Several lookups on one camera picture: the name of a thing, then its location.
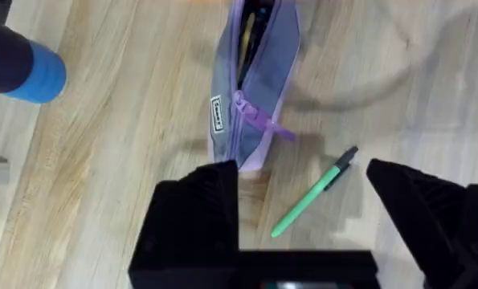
wooden table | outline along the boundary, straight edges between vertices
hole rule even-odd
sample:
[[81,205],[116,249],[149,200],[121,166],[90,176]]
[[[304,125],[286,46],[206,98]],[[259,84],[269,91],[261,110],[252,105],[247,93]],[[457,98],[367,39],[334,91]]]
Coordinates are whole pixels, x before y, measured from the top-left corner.
[[[266,169],[240,182],[242,248],[371,249],[385,288],[423,277],[366,180],[373,157],[478,182],[478,1],[300,0],[301,48]],[[127,288],[153,187],[207,162],[220,1],[14,0],[64,58],[41,108],[0,96],[0,288]],[[350,145],[353,169],[275,223]]]

zipper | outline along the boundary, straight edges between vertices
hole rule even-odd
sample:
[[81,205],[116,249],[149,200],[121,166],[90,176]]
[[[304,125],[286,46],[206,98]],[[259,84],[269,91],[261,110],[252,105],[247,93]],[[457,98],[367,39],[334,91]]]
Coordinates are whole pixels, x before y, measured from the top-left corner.
[[242,91],[234,93],[233,102],[241,117],[261,132],[271,131],[290,141],[296,139],[293,132],[272,121],[272,117],[267,112],[255,108],[249,101],[245,100]]
[[[244,8],[244,0],[233,0],[232,2],[233,15],[231,16],[231,69],[230,69],[230,83],[231,95],[233,96],[237,88],[237,49],[239,45],[240,21],[242,18],[242,11]],[[237,147],[239,143],[239,134],[242,131],[242,115],[235,105],[232,108],[231,119],[231,135],[230,135],[230,150],[227,152],[227,159],[235,159],[237,156]]]
[[[231,71],[230,71],[230,83],[231,83],[231,96],[232,96],[232,106],[231,109],[233,112],[232,120],[231,120],[231,135],[230,135],[230,150],[227,152],[227,159],[232,160],[237,157],[237,149],[239,147],[239,135],[243,129],[243,122],[247,121],[249,124],[254,126],[255,128],[259,129],[261,132],[265,132],[267,130],[272,131],[275,134],[283,137],[286,140],[294,141],[296,136],[293,132],[288,131],[287,129],[283,128],[281,125],[272,121],[272,116],[270,116],[265,111],[255,108],[251,103],[245,100],[244,94],[242,90],[238,88],[238,80],[237,80],[237,50],[239,48],[239,37],[240,37],[240,22],[242,19],[242,12],[244,7],[244,0],[233,0],[232,2],[232,10],[233,15],[231,16]],[[271,15],[269,16],[269,24],[268,28],[272,25],[272,22],[275,20],[276,12],[275,9],[277,7],[273,7]],[[269,30],[266,28],[266,32],[264,32],[264,37]],[[260,48],[265,45],[266,39],[261,40],[260,47],[258,48],[257,54],[259,53]],[[254,69],[254,67],[258,63],[258,55],[254,56],[253,62],[251,63],[250,70]],[[248,75],[243,81],[242,86],[246,87],[247,83],[249,83]]]

label tag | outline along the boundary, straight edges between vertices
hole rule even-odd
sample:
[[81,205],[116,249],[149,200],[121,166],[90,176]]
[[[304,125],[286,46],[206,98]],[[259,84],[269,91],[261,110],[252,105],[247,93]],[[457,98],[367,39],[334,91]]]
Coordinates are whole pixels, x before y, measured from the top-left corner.
[[214,133],[224,132],[221,96],[214,96],[210,99],[210,109],[212,110],[212,124],[214,125]]

blue cylinder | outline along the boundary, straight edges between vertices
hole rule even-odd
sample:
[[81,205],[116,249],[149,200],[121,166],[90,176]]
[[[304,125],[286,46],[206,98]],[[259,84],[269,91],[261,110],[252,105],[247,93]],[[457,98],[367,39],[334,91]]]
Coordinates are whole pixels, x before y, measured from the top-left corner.
[[42,104],[65,83],[65,65],[55,52],[0,24],[0,93]]

yellow object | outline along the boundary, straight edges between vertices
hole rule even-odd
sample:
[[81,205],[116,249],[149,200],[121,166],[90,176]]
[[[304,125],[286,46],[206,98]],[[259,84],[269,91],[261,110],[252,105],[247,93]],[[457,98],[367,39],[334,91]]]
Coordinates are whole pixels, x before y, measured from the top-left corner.
[[242,37],[242,46],[240,47],[240,57],[239,65],[237,65],[237,77],[240,77],[240,72],[242,71],[242,66],[246,60],[246,50],[247,44],[249,43],[249,38],[251,37],[251,30],[253,30],[253,23],[255,23],[255,14],[249,14],[246,22],[246,28],[244,29],[244,34]]

